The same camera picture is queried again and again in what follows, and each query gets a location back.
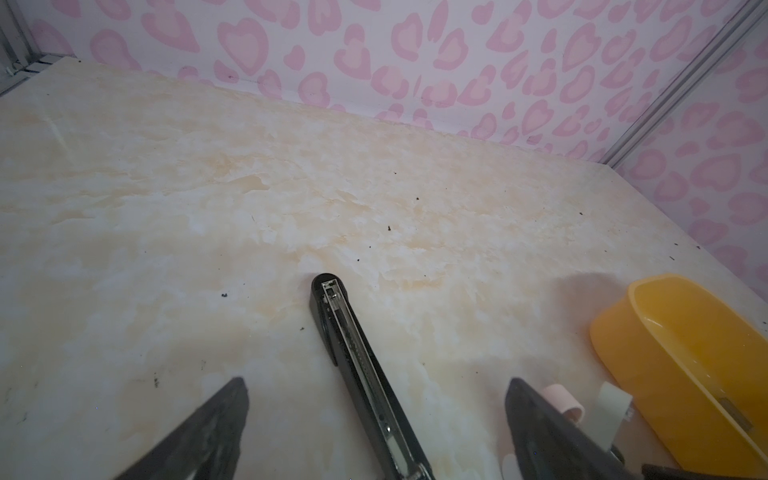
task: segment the marble surface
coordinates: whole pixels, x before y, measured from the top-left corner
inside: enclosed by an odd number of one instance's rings
[[[111,478],[232,376],[237,478],[376,478],[308,309],[323,271],[437,478],[500,478],[512,376],[589,415],[587,327],[633,280],[681,273],[766,327],[601,165],[70,58],[0,98],[0,144],[6,478]],[[617,444],[670,462],[639,415]]]

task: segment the metal frame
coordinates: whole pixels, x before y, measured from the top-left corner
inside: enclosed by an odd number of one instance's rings
[[[600,163],[618,167],[708,74],[736,50],[744,38],[768,16],[768,1],[746,0],[706,47],[672,81],[659,98],[608,149]]]

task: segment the yellow plastic container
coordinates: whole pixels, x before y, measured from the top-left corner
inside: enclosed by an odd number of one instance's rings
[[[685,277],[654,276],[590,336],[682,468],[768,478],[768,341],[728,305]]]

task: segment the pink heart pattern wallpaper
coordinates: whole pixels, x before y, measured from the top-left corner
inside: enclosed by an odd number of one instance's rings
[[[617,171],[768,301],[768,24]]]
[[[19,4],[42,51],[597,161],[739,2]]]

